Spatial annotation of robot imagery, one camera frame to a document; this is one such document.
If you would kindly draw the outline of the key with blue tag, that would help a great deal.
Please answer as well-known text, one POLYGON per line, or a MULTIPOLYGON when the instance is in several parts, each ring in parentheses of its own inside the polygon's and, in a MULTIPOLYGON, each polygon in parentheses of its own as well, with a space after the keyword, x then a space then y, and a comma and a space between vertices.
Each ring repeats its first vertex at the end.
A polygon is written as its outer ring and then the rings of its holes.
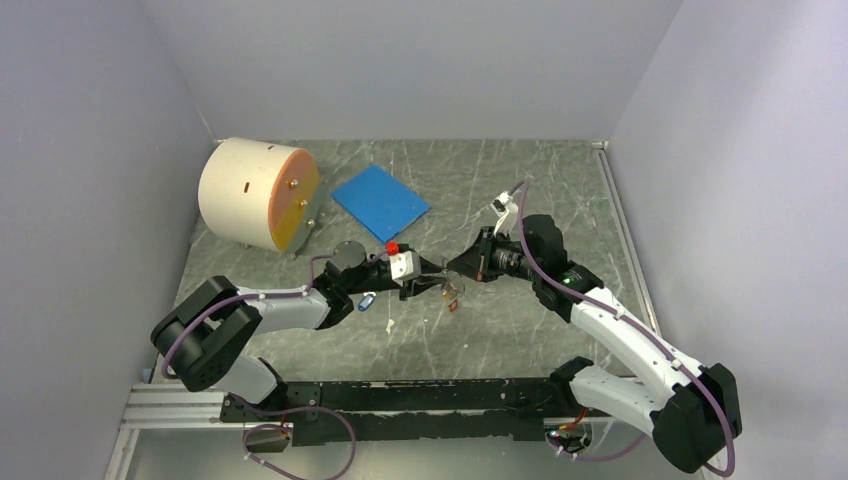
POLYGON ((360 312, 365 312, 371 308, 376 300, 377 294, 375 292, 365 292, 362 294, 360 301, 357 304, 357 309, 360 312))

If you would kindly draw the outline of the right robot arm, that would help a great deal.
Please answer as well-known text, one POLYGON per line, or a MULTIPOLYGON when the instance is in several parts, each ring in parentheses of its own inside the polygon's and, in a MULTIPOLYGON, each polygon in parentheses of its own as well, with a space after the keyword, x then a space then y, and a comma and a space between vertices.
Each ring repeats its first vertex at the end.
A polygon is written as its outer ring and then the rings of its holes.
POLYGON ((680 471, 733 473, 732 442, 742 432, 733 373, 720 363, 703 365, 636 319, 597 275, 569 258, 550 216, 525 217, 516 237, 484 227, 447 267, 481 283, 501 276, 530 282, 541 305, 599 341, 635 377, 574 358, 550 376, 556 411, 599 409, 651 438, 680 471))

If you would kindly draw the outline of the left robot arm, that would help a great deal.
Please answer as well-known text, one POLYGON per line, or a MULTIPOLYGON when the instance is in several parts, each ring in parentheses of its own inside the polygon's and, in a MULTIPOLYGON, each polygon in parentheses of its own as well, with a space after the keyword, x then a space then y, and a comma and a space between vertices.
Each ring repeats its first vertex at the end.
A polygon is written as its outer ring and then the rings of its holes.
POLYGON ((231 394, 262 420, 288 407, 288 384, 269 362, 244 350, 265 333, 318 331, 338 325, 357 310, 358 294, 397 292, 402 300, 443 285, 443 265, 423 259, 406 244, 369 255, 345 241, 321 256, 321 273, 303 286, 254 289, 224 275, 204 281, 152 330, 150 341, 163 361, 161 372, 190 392, 215 387, 231 394))

